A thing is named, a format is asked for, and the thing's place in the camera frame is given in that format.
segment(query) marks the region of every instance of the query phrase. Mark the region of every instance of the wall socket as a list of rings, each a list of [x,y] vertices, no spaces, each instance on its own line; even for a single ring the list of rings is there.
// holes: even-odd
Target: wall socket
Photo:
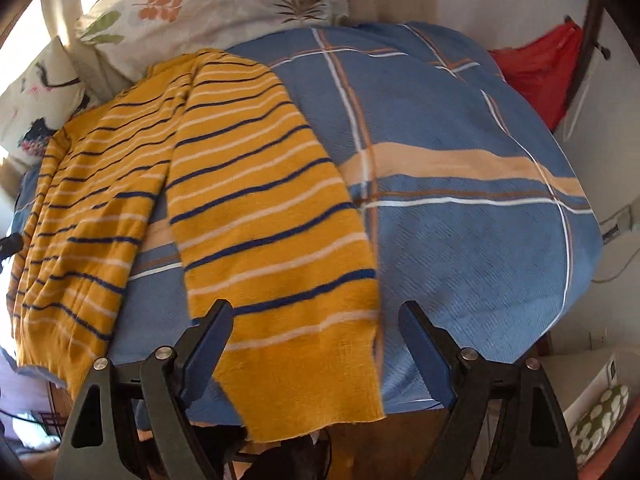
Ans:
[[[607,327],[601,330],[589,332],[589,348],[591,350],[599,350],[607,346]]]

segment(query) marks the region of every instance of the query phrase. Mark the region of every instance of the silver bolt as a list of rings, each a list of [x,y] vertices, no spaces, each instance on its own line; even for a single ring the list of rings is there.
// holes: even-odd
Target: silver bolt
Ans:
[[[108,364],[106,357],[99,357],[94,361],[94,370],[104,370]]]
[[[164,361],[171,357],[171,354],[174,352],[170,346],[161,346],[158,350],[156,350],[156,359],[160,359]]]
[[[475,361],[478,359],[478,352],[473,348],[463,348],[460,354],[465,361]]]
[[[540,370],[540,361],[538,361],[535,357],[529,357],[524,364],[527,365],[529,370]]]

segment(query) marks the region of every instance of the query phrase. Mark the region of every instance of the blue bedsheet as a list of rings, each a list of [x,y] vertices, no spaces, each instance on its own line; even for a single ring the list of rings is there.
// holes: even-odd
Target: blue bedsheet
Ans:
[[[409,23],[301,28],[231,51],[281,78],[361,206],[378,258],[387,413],[436,404],[398,332],[403,301],[418,301],[460,346],[509,362],[586,290],[602,246],[589,203],[478,44]],[[18,210],[34,194],[32,174],[23,188]],[[163,196],[152,222],[165,215]],[[189,325],[175,245],[140,253],[111,359],[144,358]],[[241,423],[213,381],[189,415]]]

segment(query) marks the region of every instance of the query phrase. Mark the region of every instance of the white cushion with face print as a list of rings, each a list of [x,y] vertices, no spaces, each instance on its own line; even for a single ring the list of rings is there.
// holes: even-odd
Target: white cushion with face print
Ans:
[[[55,37],[0,96],[0,146],[32,166],[50,137],[88,102],[84,84]]]

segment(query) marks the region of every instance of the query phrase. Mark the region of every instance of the red cloth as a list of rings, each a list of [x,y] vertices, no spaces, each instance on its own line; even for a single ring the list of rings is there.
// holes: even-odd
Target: red cloth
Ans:
[[[520,48],[489,52],[507,83],[555,130],[566,114],[564,101],[580,53],[582,29],[568,21]]]

